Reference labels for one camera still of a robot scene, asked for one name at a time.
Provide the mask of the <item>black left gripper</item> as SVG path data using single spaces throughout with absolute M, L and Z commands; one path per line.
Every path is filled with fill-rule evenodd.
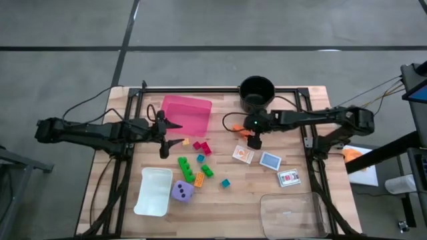
M 156 113 L 155 122 L 151 127 L 148 125 L 146 119 L 133 119 L 132 123 L 137 126 L 134 131 L 136 134 L 135 141 L 137 143 L 159 143 L 161 145 L 159 149 L 159 156 L 161 159 L 169 157 L 169 147 L 184 141 L 184 139 L 174 139 L 168 142 L 165 140 L 166 128 L 180 129 L 182 126 L 166 120 L 163 110 Z

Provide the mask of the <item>orange toy piece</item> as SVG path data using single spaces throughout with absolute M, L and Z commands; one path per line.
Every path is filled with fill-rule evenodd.
M 232 131 L 244 139 L 247 139 L 248 136 L 252 134 L 251 131 L 245 129 L 242 125 L 238 125 L 238 124 L 233 125 Z

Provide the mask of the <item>long green toy brick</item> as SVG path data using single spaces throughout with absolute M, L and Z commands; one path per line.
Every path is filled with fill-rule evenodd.
M 191 167 L 187 161 L 186 157 L 179 157 L 177 159 L 180 169 L 182 170 L 183 176 L 187 183 L 193 183 L 195 181 L 195 175 L 191 170 Z

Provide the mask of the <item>blue playing card deck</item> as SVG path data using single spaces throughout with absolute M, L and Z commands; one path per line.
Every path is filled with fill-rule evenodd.
M 267 167 L 269 169 L 273 169 L 274 171 L 278 171 L 280 168 L 281 161 L 282 161 L 281 157 L 272 155 L 271 153 L 264 151 L 260 158 L 260 165 Z

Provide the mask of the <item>white wooden block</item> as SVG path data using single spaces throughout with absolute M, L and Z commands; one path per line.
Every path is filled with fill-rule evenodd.
M 252 162 L 254 154 L 255 154 L 255 151 L 251 149 L 247 149 L 240 145 L 237 145 L 236 148 L 234 149 L 232 157 L 244 163 L 250 164 Z

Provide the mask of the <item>white plastic bin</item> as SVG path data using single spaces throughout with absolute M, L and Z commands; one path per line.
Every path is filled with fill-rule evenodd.
M 136 215 L 163 217 L 169 207 L 173 173 L 170 169 L 145 167 L 141 170 L 141 186 L 137 203 L 133 208 Z

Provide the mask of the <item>pink translucent plastic bin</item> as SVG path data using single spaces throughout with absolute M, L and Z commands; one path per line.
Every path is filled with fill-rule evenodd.
M 211 101 L 179 95 L 166 95 L 161 106 L 169 121 L 182 126 L 170 132 L 194 137 L 205 137 L 211 108 Z

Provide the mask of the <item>black round pot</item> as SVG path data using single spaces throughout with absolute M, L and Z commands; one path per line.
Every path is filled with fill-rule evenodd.
M 262 76 L 251 76 L 239 86 L 241 108 L 249 113 L 254 109 L 265 109 L 276 95 L 274 84 Z

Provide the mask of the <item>red white card deck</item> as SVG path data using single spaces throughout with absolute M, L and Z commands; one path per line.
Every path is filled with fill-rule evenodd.
M 280 187 L 287 187 L 301 183 L 297 169 L 290 169 L 277 173 Z

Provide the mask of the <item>purple foam die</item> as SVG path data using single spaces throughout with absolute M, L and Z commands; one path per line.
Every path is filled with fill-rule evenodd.
M 194 186 L 185 181 L 176 181 L 171 190 L 171 197 L 177 201 L 189 202 L 194 192 Z

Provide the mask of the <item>clear plastic bin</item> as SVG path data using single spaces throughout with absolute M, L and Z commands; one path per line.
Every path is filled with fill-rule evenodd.
M 263 195 L 260 219 L 269 240 L 324 238 L 330 232 L 326 206 L 313 192 Z

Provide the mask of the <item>white paper sheet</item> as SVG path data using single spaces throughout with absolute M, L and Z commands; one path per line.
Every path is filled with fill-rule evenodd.
M 355 147 L 351 145 L 346 145 L 344 146 L 343 149 L 355 149 L 360 151 L 363 155 L 371 152 L 371 149 L 367 149 L 363 147 Z M 350 183 L 373 186 L 373 187 L 378 186 L 376 167 L 374 165 L 354 173 L 349 173 L 348 178 L 350 180 Z

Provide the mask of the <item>grey metal cart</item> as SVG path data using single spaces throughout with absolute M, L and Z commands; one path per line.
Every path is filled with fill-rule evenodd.
M 6 240 L 13 228 L 13 223 L 16 219 L 19 206 L 23 200 L 25 189 L 33 170 L 39 169 L 44 173 L 51 173 L 53 164 L 46 164 L 28 157 L 20 156 L 6 150 L 3 146 L 0 146 L 0 164 L 23 170 L 16 190 L 13 189 L 13 184 L 11 184 L 12 192 L 10 204 L 4 216 L 0 218 L 0 240 Z

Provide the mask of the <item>black equipment cart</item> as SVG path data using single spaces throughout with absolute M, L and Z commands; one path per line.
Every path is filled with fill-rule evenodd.
M 419 64 L 413 63 L 410 65 L 402 65 L 400 67 L 402 81 L 406 91 L 411 90 L 423 82 L 423 80 L 427 79 L 427 77 L 416 73 L 415 68 L 418 66 Z M 409 105 L 414 124 L 420 138 L 421 146 L 427 149 L 427 103 L 417 103 L 410 101 Z

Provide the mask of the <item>dark equipment box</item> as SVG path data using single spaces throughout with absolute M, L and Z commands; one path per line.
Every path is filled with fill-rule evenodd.
M 407 155 L 420 202 L 427 204 L 427 150 L 409 148 Z

